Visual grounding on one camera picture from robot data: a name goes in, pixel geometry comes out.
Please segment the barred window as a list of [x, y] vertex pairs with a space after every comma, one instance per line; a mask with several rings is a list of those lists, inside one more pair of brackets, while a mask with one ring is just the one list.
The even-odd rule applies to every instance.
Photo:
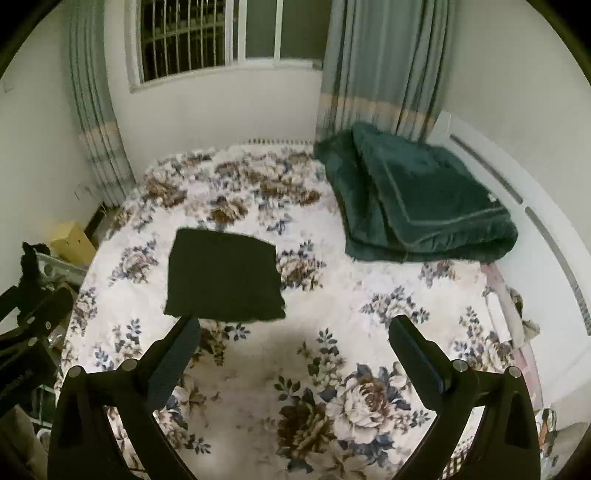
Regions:
[[221, 69], [322, 69], [330, 1], [128, 1], [126, 67], [135, 91]]

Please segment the yellow cardboard box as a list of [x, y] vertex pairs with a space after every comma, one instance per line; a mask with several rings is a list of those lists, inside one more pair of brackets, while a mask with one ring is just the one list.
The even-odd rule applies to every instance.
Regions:
[[90, 266], [96, 254], [96, 248], [76, 221], [56, 226], [50, 237], [50, 247], [60, 258], [77, 266]]

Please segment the grey green curtain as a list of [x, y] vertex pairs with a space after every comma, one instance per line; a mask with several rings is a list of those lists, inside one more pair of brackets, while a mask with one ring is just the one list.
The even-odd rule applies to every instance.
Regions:
[[119, 207], [136, 184], [114, 113], [104, 52], [103, 1], [66, 3], [71, 101], [79, 139], [105, 205]]
[[429, 136], [450, 67], [455, 1], [332, 2], [315, 138], [356, 122]]

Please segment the black striped knit sweater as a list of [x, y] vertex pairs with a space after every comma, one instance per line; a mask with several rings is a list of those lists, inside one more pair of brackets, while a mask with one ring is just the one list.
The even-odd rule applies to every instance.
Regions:
[[176, 231], [164, 313], [223, 322], [286, 317], [276, 247], [238, 234]]

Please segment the dark teal folded blanket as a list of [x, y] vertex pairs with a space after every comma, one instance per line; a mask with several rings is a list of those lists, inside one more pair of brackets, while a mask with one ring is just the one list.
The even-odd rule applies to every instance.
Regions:
[[315, 144], [361, 261], [494, 262], [513, 249], [509, 210], [450, 150], [358, 122]]

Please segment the white floral bed blanket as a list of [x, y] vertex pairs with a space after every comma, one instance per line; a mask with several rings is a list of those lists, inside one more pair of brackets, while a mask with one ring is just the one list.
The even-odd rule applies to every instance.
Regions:
[[474, 369], [519, 363], [493, 271], [349, 258], [311, 149], [245, 145], [178, 153], [145, 172], [79, 291], [63, 370], [112, 370], [166, 335], [168, 257], [182, 227], [273, 244], [286, 304], [277, 321], [202, 322], [155, 415], [200, 479], [392, 478], [434, 418], [388, 342], [398, 315]]

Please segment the white bed headboard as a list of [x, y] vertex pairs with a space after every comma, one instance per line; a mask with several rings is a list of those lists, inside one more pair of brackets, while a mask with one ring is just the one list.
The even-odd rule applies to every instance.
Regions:
[[454, 152], [510, 211], [514, 248], [497, 265], [537, 323], [532, 341], [543, 398], [554, 403], [590, 380], [590, 253], [539, 183], [507, 152], [442, 112], [428, 138]]

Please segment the left grey green curtain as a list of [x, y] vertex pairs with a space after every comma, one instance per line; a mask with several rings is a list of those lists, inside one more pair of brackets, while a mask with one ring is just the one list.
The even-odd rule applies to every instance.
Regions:
[[114, 113], [104, 52], [103, 1], [66, 3], [71, 101], [79, 139], [105, 205], [119, 207], [136, 184]]

